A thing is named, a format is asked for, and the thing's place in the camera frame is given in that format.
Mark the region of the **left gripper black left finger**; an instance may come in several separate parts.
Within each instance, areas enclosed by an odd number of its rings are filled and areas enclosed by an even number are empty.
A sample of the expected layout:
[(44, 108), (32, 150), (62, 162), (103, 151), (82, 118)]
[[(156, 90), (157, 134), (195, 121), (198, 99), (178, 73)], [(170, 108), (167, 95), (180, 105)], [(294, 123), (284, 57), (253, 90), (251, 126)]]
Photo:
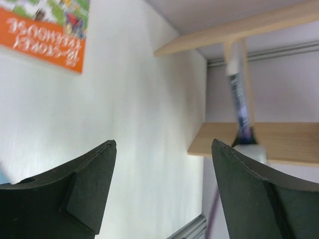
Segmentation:
[(0, 186), (3, 239), (93, 239), (100, 233), (117, 145), (107, 140), (41, 174)]

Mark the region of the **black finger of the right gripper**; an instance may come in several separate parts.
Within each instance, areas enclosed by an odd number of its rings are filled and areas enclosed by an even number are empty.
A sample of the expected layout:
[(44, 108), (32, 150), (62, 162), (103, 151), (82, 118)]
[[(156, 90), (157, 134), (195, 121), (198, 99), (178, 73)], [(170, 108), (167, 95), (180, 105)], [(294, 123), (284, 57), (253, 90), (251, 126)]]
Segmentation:
[(245, 133), (242, 129), (238, 129), (236, 138), (234, 139), (231, 146), (235, 147), (237, 145), (251, 145), (251, 144), (252, 145), (258, 144), (253, 127), (249, 127), (248, 133)]

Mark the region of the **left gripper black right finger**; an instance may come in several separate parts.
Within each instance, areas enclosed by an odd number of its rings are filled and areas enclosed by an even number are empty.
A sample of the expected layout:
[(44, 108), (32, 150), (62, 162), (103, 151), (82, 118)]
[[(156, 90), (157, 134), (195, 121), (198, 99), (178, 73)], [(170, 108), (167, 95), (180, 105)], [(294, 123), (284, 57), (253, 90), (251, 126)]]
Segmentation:
[(214, 139), (212, 161), (231, 239), (317, 239), (319, 185)]

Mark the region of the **dark purple galaxy book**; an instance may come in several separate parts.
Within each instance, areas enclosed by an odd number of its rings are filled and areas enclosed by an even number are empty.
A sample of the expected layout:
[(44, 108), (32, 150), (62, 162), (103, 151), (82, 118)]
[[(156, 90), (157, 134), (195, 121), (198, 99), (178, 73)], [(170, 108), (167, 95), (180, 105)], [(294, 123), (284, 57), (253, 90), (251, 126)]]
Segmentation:
[(251, 119), (245, 94), (243, 47), (239, 42), (232, 43), (230, 47), (230, 59), (226, 63), (226, 75), (230, 84), (238, 129), (248, 133), (248, 129), (251, 127)]

